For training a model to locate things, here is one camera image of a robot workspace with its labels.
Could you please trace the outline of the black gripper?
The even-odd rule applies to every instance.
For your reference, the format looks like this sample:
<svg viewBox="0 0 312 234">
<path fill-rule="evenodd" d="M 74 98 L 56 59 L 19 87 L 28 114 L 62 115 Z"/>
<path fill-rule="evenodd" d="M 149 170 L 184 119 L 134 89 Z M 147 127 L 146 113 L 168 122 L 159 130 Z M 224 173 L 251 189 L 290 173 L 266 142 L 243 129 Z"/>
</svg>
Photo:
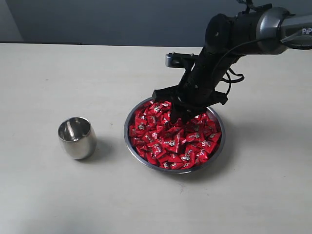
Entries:
<svg viewBox="0 0 312 234">
<path fill-rule="evenodd" d="M 171 105 L 170 122 L 176 123 L 181 116 L 183 123 L 205 112 L 214 104 L 224 105 L 226 93 L 218 92 L 215 87 L 221 78 L 213 75 L 214 61 L 198 55 L 192 68 L 185 72 L 178 85 L 154 90 L 155 101 L 168 101 Z"/>
</svg>

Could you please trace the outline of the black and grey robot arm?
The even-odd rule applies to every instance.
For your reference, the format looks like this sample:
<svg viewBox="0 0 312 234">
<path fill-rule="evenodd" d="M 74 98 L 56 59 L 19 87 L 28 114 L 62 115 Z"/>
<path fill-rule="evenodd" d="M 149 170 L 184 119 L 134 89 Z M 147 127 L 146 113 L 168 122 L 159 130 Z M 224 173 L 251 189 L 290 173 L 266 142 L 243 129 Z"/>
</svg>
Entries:
<svg viewBox="0 0 312 234">
<path fill-rule="evenodd" d="M 234 17 L 218 14 L 211 18 L 205 44 L 198 55 L 168 53 L 166 65 L 185 70 L 176 86 L 154 90 L 153 99 L 171 103 L 170 121 L 187 122 L 211 105 L 225 104 L 227 93 L 215 88 L 231 72 L 231 66 L 247 55 L 279 55 L 287 49 L 312 48 L 312 17 L 291 14 L 271 4 L 254 6 Z"/>
</svg>

